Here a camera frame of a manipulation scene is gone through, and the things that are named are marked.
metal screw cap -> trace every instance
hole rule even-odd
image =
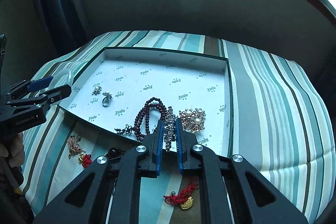
[[[107,162],[107,158],[105,156],[100,156],[97,158],[97,163],[104,164]]]
[[[193,146],[193,150],[195,150],[195,151],[197,151],[197,152],[202,151],[202,150],[203,150],[203,146],[200,145],[200,144],[195,144],[195,145]]]
[[[141,153],[141,152],[145,152],[147,149],[147,147],[145,147],[144,145],[139,145],[136,150]]]
[[[243,157],[242,157],[241,155],[238,155],[238,154],[234,155],[234,156],[232,157],[232,159],[233,159],[235,162],[242,162],[242,161],[243,161]]]

pearl earring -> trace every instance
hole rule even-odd
[[[94,87],[94,90],[92,91],[92,95],[98,94],[101,92],[101,86],[97,85]]]

human hand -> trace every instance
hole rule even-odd
[[[0,143],[0,157],[8,157],[8,150]],[[19,167],[25,162],[25,151],[23,146],[23,134],[22,132],[17,134],[13,139],[12,145],[10,147],[9,165],[11,167]]]

bed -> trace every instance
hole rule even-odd
[[[54,75],[63,68],[69,68],[76,79],[104,47],[154,47],[228,58],[234,102],[233,154],[246,158],[309,223],[322,213],[335,185],[335,142],[325,104],[298,64],[203,35],[117,31],[102,34],[46,63],[33,79]],[[83,170],[77,159],[68,158],[67,139],[77,133],[81,133],[81,146],[93,159],[111,147],[133,147],[120,138],[94,131],[58,105],[52,106],[46,123],[24,132],[25,179],[20,189],[35,214]],[[139,222],[200,223],[199,198],[193,196],[194,206],[186,212],[164,203],[163,195],[178,192],[187,183],[188,178],[179,175],[170,159],[163,161],[159,179],[142,179]]]

silver ring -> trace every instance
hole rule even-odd
[[[112,98],[112,95],[110,94],[110,92],[106,91],[106,92],[103,92],[103,95],[105,96],[103,101],[102,101],[102,104],[103,104],[103,107],[107,107],[109,106],[111,100],[113,99]]]

